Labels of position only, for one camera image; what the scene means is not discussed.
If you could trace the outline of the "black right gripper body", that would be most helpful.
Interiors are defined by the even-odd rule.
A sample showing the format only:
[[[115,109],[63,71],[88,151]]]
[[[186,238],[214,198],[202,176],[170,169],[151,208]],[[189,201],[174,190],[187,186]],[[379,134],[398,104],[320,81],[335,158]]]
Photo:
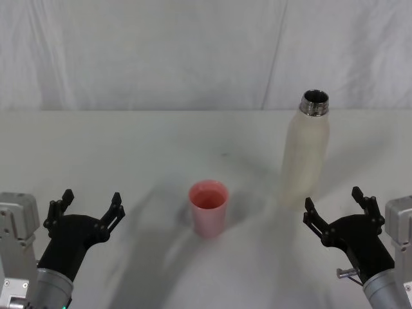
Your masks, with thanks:
[[[325,247],[342,250],[357,271],[360,280],[392,269],[395,262],[381,242],[379,235],[385,220],[383,216],[355,214],[332,223],[321,223],[321,242]]]

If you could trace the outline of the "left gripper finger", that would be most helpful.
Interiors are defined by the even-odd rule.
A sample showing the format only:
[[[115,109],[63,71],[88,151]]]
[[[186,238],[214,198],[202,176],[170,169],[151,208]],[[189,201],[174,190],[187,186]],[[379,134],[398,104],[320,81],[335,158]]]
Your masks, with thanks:
[[[74,194],[71,189],[66,189],[61,199],[57,201],[52,200],[49,204],[47,218],[43,223],[44,228],[51,230],[56,226],[73,200]]]
[[[112,197],[109,209],[95,225],[98,239],[108,240],[110,238],[111,232],[120,223],[125,215],[126,214],[122,206],[121,195],[119,192],[115,192]]]

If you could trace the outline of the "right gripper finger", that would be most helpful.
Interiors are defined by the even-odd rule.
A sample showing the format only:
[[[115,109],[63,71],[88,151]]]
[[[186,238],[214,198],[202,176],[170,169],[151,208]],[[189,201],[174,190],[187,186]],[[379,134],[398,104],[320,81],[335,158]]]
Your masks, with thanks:
[[[305,199],[304,207],[303,223],[319,237],[325,247],[334,247],[337,239],[335,223],[327,223],[320,217],[311,198]]]
[[[361,189],[357,186],[353,187],[351,196],[356,203],[364,211],[366,217],[372,222],[372,224],[381,227],[385,223],[384,217],[381,215],[377,199],[375,196],[367,197],[363,194]]]

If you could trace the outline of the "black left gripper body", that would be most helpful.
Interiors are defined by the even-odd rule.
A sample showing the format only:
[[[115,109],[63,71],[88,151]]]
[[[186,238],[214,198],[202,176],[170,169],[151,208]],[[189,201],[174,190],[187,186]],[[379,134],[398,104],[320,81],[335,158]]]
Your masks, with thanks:
[[[86,215],[67,215],[47,219],[50,242],[37,267],[58,272],[73,281],[87,251],[98,243],[106,242],[110,229],[101,220]]]

